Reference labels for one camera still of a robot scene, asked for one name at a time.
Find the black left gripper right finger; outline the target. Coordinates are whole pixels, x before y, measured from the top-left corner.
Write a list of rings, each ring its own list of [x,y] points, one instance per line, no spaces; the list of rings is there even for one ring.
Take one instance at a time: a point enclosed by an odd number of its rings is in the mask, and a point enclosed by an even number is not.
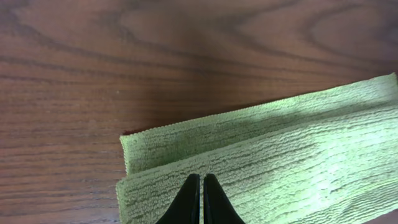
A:
[[[214,174],[206,175],[203,190],[204,224],[244,224]]]

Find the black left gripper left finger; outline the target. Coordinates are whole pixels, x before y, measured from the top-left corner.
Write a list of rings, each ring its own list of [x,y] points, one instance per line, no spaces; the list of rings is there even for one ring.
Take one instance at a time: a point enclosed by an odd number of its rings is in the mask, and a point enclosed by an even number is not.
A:
[[[199,224],[200,176],[190,174],[156,224]]]

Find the light green microfiber cloth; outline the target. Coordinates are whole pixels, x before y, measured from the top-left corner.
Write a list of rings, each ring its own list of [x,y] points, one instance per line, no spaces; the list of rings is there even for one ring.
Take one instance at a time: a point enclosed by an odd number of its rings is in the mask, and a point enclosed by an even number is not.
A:
[[[397,208],[397,76],[120,138],[121,223],[155,223],[214,174],[246,223],[364,223]]]

